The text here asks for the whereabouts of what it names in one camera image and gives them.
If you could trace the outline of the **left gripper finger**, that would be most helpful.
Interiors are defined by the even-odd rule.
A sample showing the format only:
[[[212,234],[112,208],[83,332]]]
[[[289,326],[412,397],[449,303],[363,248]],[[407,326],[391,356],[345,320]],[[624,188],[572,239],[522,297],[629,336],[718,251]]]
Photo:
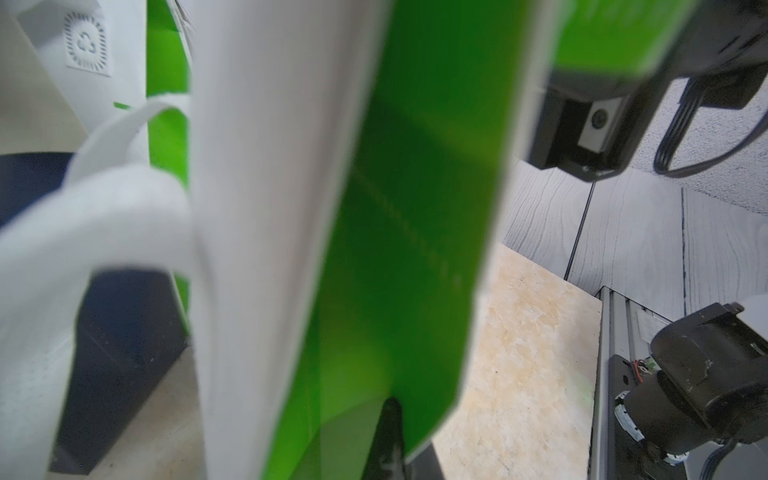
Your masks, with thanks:
[[[413,460],[406,461],[402,407],[394,397],[388,398],[382,406],[362,479],[445,479],[432,444]]]

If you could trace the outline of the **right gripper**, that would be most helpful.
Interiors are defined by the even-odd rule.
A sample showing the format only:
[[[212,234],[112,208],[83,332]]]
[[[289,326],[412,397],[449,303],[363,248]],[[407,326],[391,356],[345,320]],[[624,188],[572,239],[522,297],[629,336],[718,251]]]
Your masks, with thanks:
[[[654,171],[685,178],[675,154],[699,109],[740,110],[767,76],[763,1],[568,1],[527,154],[534,167],[597,182],[625,171],[668,87],[686,80],[654,156]]]

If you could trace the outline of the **green white bag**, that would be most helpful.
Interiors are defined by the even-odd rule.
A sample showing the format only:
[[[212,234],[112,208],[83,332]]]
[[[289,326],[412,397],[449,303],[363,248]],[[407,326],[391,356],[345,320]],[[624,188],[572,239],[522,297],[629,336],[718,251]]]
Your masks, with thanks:
[[[1,231],[1,325],[68,328],[101,268],[195,269],[181,183],[134,136],[180,94],[147,93],[144,1],[1,6],[1,154],[68,153],[63,187]]]
[[[357,478],[382,403],[459,401],[514,153],[550,69],[650,78],[692,1],[210,1],[160,93],[86,132],[5,51],[3,153],[68,151],[1,230],[1,475],[40,479],[94,274],[188,282],[211,479]]]

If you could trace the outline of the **navy beige bag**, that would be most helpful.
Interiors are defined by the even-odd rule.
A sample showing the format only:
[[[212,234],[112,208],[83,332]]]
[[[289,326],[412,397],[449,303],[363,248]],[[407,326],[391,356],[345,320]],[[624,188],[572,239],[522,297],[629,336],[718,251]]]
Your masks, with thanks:
[[[1,475],[86,475],[186,346],[159,271],[94,275],[80,305],[46,294],[1,320]]]

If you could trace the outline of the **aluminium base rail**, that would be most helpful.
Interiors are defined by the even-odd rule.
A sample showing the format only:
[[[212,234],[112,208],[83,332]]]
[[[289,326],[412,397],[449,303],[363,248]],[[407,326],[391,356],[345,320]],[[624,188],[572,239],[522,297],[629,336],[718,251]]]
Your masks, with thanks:
[[[619,395],[639,385],[632,362],[651,355],[652,338],[670,321],[607,286],[598,297],[602,313],[588,477],[643,479],[647,454],[622,428],[615,407]]]

